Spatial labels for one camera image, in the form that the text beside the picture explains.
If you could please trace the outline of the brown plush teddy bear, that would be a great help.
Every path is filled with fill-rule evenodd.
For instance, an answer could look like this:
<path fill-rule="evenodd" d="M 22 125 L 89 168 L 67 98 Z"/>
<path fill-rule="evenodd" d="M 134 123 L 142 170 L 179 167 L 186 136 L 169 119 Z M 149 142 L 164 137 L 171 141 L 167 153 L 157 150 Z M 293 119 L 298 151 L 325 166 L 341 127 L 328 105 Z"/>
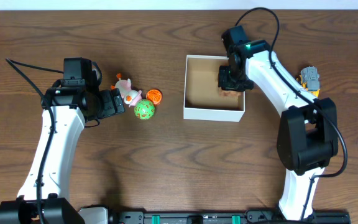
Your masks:
<path fill-rule="evenodd" d="M 218 90 L 218 92 L 221 97 L 237 98 L 242 95 L 242 92 L 231 91 L 231 90 L 222 90 L 221 88 Z"/>

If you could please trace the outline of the pink and white duck toy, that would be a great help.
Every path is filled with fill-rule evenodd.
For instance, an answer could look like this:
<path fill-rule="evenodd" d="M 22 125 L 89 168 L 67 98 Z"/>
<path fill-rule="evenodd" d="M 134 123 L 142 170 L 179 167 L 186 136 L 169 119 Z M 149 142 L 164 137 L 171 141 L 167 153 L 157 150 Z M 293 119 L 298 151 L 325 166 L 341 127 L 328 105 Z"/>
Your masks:
<path fill-rule="evenodd" d="M 142 99 L 142 91 L 132 89 L 132 81 L 130 78 L 127 80 L 122 79 L 120 73 L 118 73 L 116 77 L 118 81 L 114 85 L 111 85 L 111 89 L 118 89 L 124 103 L 129 105 L 129 107 L 135 106 Z"/>

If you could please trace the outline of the grey and yellow toy truck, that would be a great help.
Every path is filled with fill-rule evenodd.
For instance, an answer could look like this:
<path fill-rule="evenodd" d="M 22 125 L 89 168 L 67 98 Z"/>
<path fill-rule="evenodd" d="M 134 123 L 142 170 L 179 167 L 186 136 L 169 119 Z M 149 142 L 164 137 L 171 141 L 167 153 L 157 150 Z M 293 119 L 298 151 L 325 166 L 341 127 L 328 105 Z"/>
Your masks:
<path fill-rule="evenodd" d="M 306 67 L 302 69 L 296 80 L 306 91 L 313 94 L 315 97 L 319 96 L 320 82 L 319 73 L 316 67 Z"/>

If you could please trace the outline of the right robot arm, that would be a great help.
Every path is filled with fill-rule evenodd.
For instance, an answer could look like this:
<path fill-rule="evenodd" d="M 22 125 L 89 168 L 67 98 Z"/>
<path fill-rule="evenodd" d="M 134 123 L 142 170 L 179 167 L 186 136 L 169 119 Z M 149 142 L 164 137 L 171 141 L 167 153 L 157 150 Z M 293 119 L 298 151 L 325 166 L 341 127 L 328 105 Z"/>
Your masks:
<path fill-rule="evenodd" d="M 220 66 L 218 86 L 243 92 L 257 85 L 280 115 L 277 152 L 286 168 L 279 209 L 287 220 L 312 214 L 316 183 L 338 152 L 336 105 L 303 88 L 265 40 L 249 40 L 241 26 L 222 36 L 229 63 Z"/>

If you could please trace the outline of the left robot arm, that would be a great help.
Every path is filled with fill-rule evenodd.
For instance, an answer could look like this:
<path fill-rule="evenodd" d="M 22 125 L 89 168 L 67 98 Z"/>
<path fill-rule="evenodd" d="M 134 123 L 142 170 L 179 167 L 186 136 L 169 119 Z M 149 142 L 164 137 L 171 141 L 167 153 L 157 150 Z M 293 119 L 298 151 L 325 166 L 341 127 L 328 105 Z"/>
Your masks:
<path fill-rule="evenodd" d="M 76 145 L 86 123 L 125 111 L 119 89 L 57 80 L 42 99 L 42 132 L 29 174 L 13 201 L 0 204 L 0 223 L 114 223 L 104 205 L 76 210 L 69 202 Z"/>

